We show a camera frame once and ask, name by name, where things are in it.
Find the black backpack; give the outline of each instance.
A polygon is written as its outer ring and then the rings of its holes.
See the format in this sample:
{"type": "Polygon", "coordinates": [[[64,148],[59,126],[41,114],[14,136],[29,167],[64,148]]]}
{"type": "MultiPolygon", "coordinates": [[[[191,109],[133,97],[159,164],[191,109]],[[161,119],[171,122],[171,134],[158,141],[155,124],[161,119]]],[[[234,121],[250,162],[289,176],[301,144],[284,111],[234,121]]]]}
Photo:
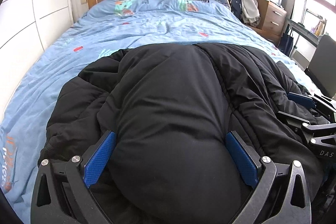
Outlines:
{"type": "Polygon", "coordinates": [[[241,21],[242,20],[242,0],[228,0],[232,13],[241,21]]]}

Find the bed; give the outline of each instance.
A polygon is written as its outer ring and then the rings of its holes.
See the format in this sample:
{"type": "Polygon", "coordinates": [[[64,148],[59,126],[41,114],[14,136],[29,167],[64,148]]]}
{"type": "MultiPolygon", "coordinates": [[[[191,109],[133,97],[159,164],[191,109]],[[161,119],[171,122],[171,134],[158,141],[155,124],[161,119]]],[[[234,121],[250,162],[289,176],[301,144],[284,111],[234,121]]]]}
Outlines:
{"type": "Polygon", "coordinates": [[[243,25],[221,0],[88,0],[90,10],[23,77],[0,126],[1,189],[24,223],[46,124],[62,86],[86,65],[115,51],[152,43],[230,43],[283,62],[311,93],[310,78],[272,43],[243,25]]]}

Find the wooden nightstand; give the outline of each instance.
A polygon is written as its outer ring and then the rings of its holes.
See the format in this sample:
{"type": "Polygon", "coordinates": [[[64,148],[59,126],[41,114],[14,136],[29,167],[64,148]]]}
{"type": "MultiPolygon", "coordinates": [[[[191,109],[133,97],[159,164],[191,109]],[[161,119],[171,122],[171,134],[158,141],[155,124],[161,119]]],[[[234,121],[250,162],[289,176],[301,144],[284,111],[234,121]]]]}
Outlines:
{"type": "Polygon", "coordinates": [[[257,0],[257,2],[260,13],[260,23],[257,28],[249,27],[277,47],[282,36],[282,28],[287,12],[271,1],[257,0]]]}

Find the white wardrobe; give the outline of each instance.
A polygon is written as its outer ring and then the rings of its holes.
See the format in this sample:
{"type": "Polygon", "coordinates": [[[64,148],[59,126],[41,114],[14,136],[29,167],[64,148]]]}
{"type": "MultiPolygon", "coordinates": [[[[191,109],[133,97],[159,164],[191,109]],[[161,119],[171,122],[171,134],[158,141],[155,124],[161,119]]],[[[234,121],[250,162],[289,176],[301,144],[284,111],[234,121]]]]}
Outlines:
{"type": "Polygon", "coordinates": [[[24,74],[72,24],[70,0],[0,4],[0,122],[24,74]]]}

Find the chair backrest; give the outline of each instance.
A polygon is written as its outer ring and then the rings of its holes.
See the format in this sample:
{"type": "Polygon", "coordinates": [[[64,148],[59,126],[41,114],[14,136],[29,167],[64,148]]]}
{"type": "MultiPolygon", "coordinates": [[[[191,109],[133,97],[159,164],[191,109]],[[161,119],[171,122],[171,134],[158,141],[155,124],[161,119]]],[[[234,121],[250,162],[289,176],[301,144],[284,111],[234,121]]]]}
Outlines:
{"type": "Polygon", "coordinates": [[[336,94],[336,42],[330,36],[324,35],[321,38],[307,69],[314,76],[311,77],[312,81],[322,93],[325,96],[334,97],[336,94]]]}

